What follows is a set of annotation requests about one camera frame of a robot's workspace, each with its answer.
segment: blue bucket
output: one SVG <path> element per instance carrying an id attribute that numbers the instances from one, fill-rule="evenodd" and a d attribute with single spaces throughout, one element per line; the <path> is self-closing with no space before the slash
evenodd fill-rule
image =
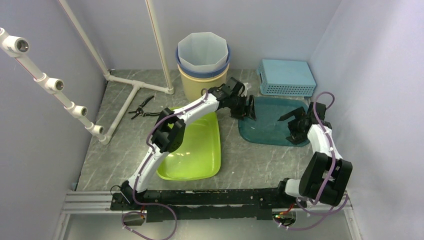
<path id="1" fill-rule="evenodd" d="M 180 61 L 180 58 L 178 57 L 178 47 L 175 50 L 175 58 L 176 58 L 176 63 L 179 65 L 179 67 L 181 68 L 181 70 L 193 77 L 193 78 L 198 78 L 198 79 L 209 79 L 209 78 L 213 78 L 216 77 L 218 75 L 220 75 L 222 72 L 225 71 L 225 69 L 227 69 L 228 64 L 230 63 L 231 60 L 231 49 L 230 46 L 227 44 L 226 45 L 228 47 L 228 56 L 226 58 L 226 62 L 225 65 L 222 66 L 220 69 L 216 70 L 216 71 L 210 71 L 210 72 L 198 72 L 198 71 L 190 71 L 187 68 L 185 68 Z"/>

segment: marble tabletop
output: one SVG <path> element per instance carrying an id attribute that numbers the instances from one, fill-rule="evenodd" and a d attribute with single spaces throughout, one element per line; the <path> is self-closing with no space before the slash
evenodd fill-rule
<path id="1" fill-rule="evenodd" d="M 165 87 L 162 70 L 115 70 L 113 75 L 139 80 Z M 159 112 L 166 107 L 184 106 L 188 103 L 177 70 L 170 72 L 175 94 L 141 88 L 128 110 L 135 110 L 148 96 L 154 95 L 146 107 L 147 112 Z M 230 69 L 227 78 L 234 77 L 249 82 L 249 94 L 260 96 L 260 80 L 253 69 Z M 96 124 L 109 128 L 132 90 L 124 83 L 109 82 L 96 118 Z M 304 100 L 303 97 L 289 97 Z M 229 109 L 220 109 L 218 117 L 221 141 L 221 167 L 213 176 L 193 181 L 170 181 L 156 174 L 151 179 L 150 190 L 205 190 L 205 189 L 254 189 L 276 187 L 284 178 L 299 179 L 311 156 L 312 148 L 255 144 L 245 141 L 239 134 L 236 119 Z M 137 117 L 131 120 L 125 114 L 108 145 L 102 145 L 96 137 L 91 139 L 79 177 L 77 191 L 108 191 L 113 185 L 121 185 L 139 166 L 147 152 L 145 143 L 156 117 Z"/>

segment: blue basket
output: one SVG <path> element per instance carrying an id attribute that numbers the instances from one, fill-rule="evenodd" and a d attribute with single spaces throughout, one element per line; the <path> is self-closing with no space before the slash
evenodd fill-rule
<path id="1" fill-rule="evenodd" d="M 310 97 L 317 86 L 305 61 L 262 59 L 256 72 L 263 95 Z"/>
<path id="2" fill-rule="evenodd" d="M 198 72 L 198 71 L 190 71 L 190 70 L 188 70 L 187 68 L 185 68 L 181 64 L 180 58 L 178 57 L 178 47 L 175 50 L 176 63 L 181 68 L 181 70 L 185 74 L 189 75 L 190 77 L 198 78 L 198 79 L 208 79 L 208 78 L 216 77 L 216 76 L 220 75 L 221 73 L 223 73 L 225 71 L 225 69 L 227 69 L 227 66 L 228 66 L 228 64 L 230 63 L 230 60 L 231 60 L 231 49 L 230 49 L 230 46 L 228 44 L 226 46 L 228 47 L 228 56 L 226 57 L 225 65 L 223 67 L 221 67 L 220 69 L 216 70 L 216 71 Z"/>

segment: blue storage box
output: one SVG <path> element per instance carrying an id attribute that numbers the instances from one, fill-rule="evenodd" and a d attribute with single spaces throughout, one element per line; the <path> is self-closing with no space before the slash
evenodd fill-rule
<path id="1" fill-rule="evenodd" d="M 310 97 L 317 85 L 305 61 L 262 59 L 257 74 L 263 95 Z"/>

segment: beige bucket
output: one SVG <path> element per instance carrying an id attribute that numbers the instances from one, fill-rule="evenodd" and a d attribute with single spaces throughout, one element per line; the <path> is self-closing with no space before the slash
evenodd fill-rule
<path id="1" fill-rule="evenodd" d="M 226 83 L 227 80 L 227 71 L 230 65 L 219 75 L 210 78 L 196 78 L 187 75 L 180 66 L 177 64 L 179 73 L 182 80 L 182 88 L 184 90 L 185 97 L 190 101 L 194 102 L 202 96 L 202 89 L 209 89 L 212 87 L 219 87 L 222 84 Z"/>

